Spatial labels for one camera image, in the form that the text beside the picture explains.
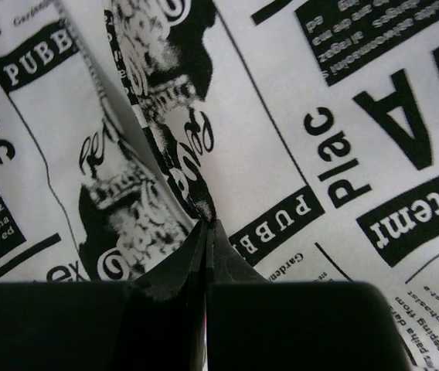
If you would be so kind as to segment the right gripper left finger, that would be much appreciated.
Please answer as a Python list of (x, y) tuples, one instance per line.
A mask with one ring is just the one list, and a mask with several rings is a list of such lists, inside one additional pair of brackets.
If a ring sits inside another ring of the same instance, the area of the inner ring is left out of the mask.
[(0, 370), (201, 370), (206, 235), (134, 281), (0, 284)]

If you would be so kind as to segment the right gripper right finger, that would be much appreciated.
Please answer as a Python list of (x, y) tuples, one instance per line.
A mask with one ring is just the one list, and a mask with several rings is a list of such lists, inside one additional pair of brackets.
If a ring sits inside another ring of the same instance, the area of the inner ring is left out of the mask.
[(206, 344), (211, 370), (408, 370), (383, 294), (365, 282), (271, 283), (230, 244), (206, 243)]

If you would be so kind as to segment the newspaper print trousers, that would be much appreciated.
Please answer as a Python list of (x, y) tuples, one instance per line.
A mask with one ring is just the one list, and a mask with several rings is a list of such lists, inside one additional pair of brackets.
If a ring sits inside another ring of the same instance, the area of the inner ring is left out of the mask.
[(147, 277), (221, 220), (364, 281), (439, 370), (439, 1), (0, 1), (0, 287)]

